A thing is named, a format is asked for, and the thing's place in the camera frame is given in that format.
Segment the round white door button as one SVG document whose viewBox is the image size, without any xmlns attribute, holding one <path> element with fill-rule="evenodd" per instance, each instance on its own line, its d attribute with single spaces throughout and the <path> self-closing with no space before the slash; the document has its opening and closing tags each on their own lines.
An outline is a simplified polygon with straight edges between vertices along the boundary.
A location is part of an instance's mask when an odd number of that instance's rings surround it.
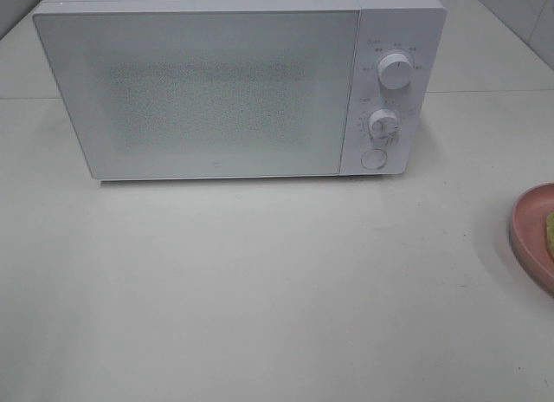
<svg viewBox="0 0 554 402">
<path fill-rule="evenodd" d="M 382 169 L 387 162 L 387 152 L 382 149 L 370 149 L 366 151 L 361 159 L 361 166 L 367 170 Z"/>
</svg>

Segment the white microwave door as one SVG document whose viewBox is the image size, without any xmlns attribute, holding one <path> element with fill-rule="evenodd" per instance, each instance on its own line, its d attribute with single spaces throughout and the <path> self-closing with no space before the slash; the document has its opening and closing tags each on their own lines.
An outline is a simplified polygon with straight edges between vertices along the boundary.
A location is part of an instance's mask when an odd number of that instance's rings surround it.
<svg viewBox="0 0 554 402">
<path fill-rule="evenodd" d="M 43 4 L 33 21 L 93 178 L 335 176 L 358 8 Z"/>
</svg>

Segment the pink round plate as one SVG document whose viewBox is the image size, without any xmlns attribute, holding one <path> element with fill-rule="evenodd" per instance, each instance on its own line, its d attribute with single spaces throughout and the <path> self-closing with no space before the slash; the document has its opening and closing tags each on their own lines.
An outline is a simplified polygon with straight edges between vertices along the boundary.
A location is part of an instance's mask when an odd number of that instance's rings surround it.
<svg viewBox="0 0 554 402">
<path fill-rule="evenodd" d="M 509 239 L 525 273 L 553 299 L 553 254 L 547 220 L 553 213 L 553 183 L 537 185 L 519 196 L 512 207 Z"/>
</svg>

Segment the sandwich with lettuce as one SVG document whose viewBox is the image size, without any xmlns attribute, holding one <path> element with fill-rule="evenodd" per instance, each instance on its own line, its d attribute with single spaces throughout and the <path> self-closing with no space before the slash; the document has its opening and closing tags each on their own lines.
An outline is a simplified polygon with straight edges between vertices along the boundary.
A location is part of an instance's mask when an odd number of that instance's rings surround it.
<svg viewBox="0 0 554 402">
<path fill-rule="evenodd" d="M 551 260 L 554 260 L 554 212 L 551 211 L 544 221 L 546 250 Z"/>
</svg>

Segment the lower white timer knob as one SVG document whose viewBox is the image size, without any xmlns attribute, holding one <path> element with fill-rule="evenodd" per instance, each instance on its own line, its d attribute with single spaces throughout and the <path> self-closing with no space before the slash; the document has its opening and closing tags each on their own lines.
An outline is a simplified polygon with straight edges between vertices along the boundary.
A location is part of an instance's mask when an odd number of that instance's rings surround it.
<svg viewBox="0 0 554 402">
<path fill-rule="evenodd" d="M 398 114 L 389 109 L 379 109 L 373 112 L 368 119 L 368 130 L 373 139 L 383 139 L 396 133 L 400 120 Z"/>
</svg>

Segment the white microwave oven body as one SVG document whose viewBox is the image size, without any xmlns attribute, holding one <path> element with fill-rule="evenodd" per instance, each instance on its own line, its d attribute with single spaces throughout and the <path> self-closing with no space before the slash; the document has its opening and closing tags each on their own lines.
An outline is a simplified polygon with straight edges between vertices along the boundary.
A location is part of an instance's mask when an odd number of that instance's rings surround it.
<svg viewBox="0 0 554 402">
<path fill-rule="evenodd" d="M 169 9 L 185 6 L 192 11 L 290 10 L 312 2 L 318 8 L 358 8 L 358 38 L 351 75 L 351 92 L 339 172 L 335 176 L 395 175 L 408 163 L 410 148 L 420 123 L 422 103 L 446 19 L 439 0 L 43 0 L 43 4 L 115 3 L 140 8 Z M 411 82 L 387 90 L 377 76 L 377 62 L 392 50 L 407 52 L 414 62 Z M 379 110 L 395 111 L 399 129 L 387 138 L 373 139 L 369 116 Z M 387 152 L 379 170 L 361 166 L 370 149 Z"/>
</svg>

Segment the upper white power knob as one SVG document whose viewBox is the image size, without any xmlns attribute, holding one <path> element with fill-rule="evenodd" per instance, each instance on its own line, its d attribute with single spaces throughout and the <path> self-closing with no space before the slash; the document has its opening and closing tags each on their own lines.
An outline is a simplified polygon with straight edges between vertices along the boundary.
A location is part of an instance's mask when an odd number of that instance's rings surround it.
<svg viewBox="0 0 554 402">
<path fill-rule="evenodd" d="M 387 90 L 399 90 L 408 86 L 412 79 L 414 62 L 403 50 L 392 50 L 377 62 L 377 76 Z"/>
</svg>

